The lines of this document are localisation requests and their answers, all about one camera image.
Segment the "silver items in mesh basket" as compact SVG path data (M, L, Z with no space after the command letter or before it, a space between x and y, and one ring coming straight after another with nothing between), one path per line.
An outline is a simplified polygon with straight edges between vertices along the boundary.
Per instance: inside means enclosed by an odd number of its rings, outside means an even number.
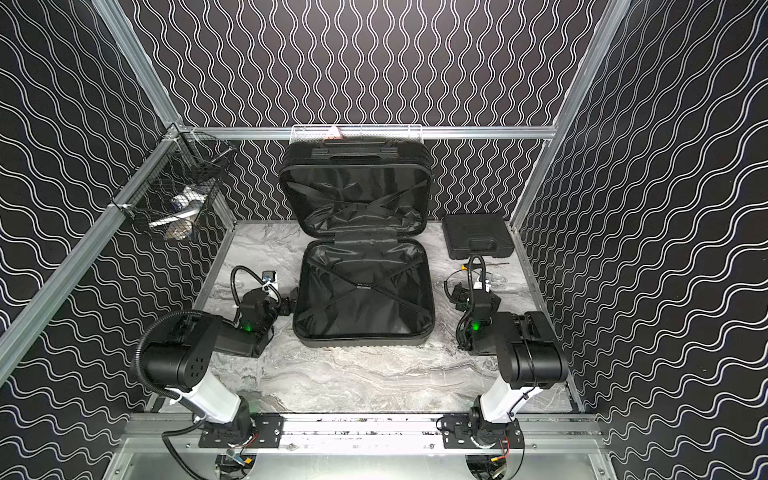
M152 233L164 240L183 240L193 232L193 224L207 199L208 191L202 187L186 186L171 199L171 212L162 213L148 223Z

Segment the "yellow black screwdriver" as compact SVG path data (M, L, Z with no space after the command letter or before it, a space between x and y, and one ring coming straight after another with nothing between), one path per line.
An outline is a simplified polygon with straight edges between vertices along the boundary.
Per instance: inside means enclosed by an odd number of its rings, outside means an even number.
M487 262L486 261L485 263L482 263L482 262L479 262L479 261L474 261L474 262L471 262L471 263L470 262L463 263L461 265L460 269L461 270L467 270L470 266L473 269L480 269L483 266L485 266L487 268L487 267L505 266L505 265L509 265L509 264L510 264L509 261L502 261L502 262Z

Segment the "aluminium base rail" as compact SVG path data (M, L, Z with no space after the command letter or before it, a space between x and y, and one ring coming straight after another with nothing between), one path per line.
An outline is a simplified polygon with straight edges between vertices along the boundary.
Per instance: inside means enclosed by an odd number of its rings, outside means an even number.
M261 414L255 439L230 446L201 430L172 438L180 453L278 455L596 454L600 427L586 414L522 414L504 435L471 437L465 414Z

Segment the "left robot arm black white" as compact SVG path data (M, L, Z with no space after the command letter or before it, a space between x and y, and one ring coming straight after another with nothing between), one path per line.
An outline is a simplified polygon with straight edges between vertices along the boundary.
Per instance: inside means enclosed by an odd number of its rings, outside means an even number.
M133 359L139 383L189 410L193 427L215 446L247 445L258 429L247 400L210 371L212 356L261 357L274 338L274 324L293 312L295 299L261 288L236 304L232 321L195 309L161 316L140 338Z

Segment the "black plastic tool case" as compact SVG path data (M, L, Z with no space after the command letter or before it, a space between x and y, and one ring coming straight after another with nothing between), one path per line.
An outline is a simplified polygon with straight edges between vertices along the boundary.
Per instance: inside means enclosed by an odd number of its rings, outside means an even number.
M472 255L507 258L514 253L514 242L500 213L449 214L441 224L453 260Z

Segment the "pink triangle card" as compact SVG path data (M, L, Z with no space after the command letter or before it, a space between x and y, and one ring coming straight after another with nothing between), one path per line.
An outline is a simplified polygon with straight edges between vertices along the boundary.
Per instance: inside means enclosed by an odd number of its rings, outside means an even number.
M343 134L341 133L340 129L336 125L331 125L326 130L323 140L324 141L335 141L335 140L342 140L344 138Z

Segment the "black hard-shell suitcase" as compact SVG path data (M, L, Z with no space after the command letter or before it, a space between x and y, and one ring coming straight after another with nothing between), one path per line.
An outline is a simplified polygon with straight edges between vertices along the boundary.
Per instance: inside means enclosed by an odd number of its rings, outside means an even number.
M307 347L415 346L436 323L427 226L428 148L413 140L300 141L279 186L304 250L292 329Z

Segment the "clear wall basket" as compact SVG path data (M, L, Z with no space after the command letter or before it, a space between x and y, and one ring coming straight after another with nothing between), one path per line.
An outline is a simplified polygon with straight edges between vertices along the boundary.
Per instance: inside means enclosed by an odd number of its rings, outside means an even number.
M336 125L342 140L393 140L422 143L420 124L297 124L291 128L289 143L322 142L329 126Z

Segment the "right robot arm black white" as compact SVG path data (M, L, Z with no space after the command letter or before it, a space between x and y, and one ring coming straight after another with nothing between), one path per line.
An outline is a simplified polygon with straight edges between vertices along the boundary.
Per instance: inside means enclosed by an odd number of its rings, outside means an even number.
M566 380L567 362L546 315L500 309L501 299L479 283L457 284L447 292L462 312L455 329L460 350L496 359L498 374L467 414L447 415L436 423L447 449L520 448L517 414L539 393Z

